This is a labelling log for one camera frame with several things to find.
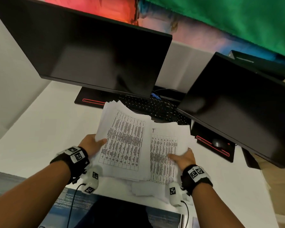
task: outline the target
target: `person's right arm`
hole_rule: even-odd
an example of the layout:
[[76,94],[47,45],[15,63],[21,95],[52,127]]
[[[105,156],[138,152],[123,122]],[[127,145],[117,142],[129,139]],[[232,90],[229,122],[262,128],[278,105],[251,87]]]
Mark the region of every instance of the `person's right arm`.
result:
[[[194,154],[190,148],[181,156],[168,154],[168,157],[176,161],[181,171],[189,165],[196,165]],[[244,228],[211,185],[198,184],[193,189],[192,198],[201,228]]]

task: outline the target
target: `desk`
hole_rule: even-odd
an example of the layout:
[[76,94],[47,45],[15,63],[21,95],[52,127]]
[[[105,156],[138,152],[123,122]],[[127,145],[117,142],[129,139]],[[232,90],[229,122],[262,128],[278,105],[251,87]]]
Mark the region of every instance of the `desk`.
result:
[[[54,155],[78,145],[86,134],[96,133],[102,109],[76,105],[79,86],[52,81],[0,140],[0,172],[30,177],[46,167]],[[198,145],[190,146],[196,161],[212,178],[214,189],[246,228],[278,228],[261,171],[247,167],[240,147],[229,163]],[[68,185],[76,188],[77,184]],[[96,194],[187,214],[153,197],[131,194],[124,180],[101,177]],[[197,217],[189,206],[190,217]]]

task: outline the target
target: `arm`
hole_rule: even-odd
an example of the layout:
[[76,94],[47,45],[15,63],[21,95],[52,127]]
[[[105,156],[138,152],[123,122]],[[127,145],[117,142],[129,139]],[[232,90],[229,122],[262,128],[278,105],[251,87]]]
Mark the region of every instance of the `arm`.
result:
[[[168,154],[168,157],[176,161],[181,171],[189,165],[196,164],[194,154],[190,148],[181,156]],[[244,228],[243,224],[220,199],[211,185],[206,183],[198,184],[193,189],[192,198],[201,228]]]
[[[79,146],[93,156],[105,143],[106,139],[95,142],[95,134],[89,134]],[[38,227],[70,177],[68,165],[57,161],[4,193],[0,196],[0,228]]]

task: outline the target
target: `white device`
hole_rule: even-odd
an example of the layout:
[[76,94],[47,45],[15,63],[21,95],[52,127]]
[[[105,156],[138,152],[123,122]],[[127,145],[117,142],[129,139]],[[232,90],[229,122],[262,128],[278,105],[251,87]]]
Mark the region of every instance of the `white device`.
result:
[[86,185],[81,187],[81,191],[84,194],[92,194],[98,188],[99,182],[99,170],[96,167],[87,168],[87,172],[82,174],[80,178],[83,179],[83,183]]
[[187,195],[187,191],[182,190],[177,182],[171,182],[169,184],[169,192],[170,192],[169,200],[172,206],[174,207],[182,206],[181,201],[189,202],[188,199],[189,196]]

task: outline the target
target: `hand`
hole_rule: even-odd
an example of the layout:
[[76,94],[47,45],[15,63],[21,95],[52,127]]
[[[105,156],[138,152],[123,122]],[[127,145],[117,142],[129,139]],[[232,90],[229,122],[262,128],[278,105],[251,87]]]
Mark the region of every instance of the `hand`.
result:
[[181,156],[169,153],[168,158],[172,159],[173,161],[176,161],[176,164],[178,165],[181,171],[183,171],[184,169],[186,169],[186,167],[190,165],[196,165],[194,154],[192,152],[192,149],[190,148],[188,148],[186,153]]
[[87,136],[85,136],[85,138],[78,145],[78,146],[81,146],[82,148],[84,148],[86,150],[86,152],[89,155],[89,157],[92,157],[96,153],[98,153],[100,148],[104,144],[106,144],[106,142],[107,142],[106,138],[101,139],[98,142],[96,142],[95,141],[95,135],[96,134],[88,134]]

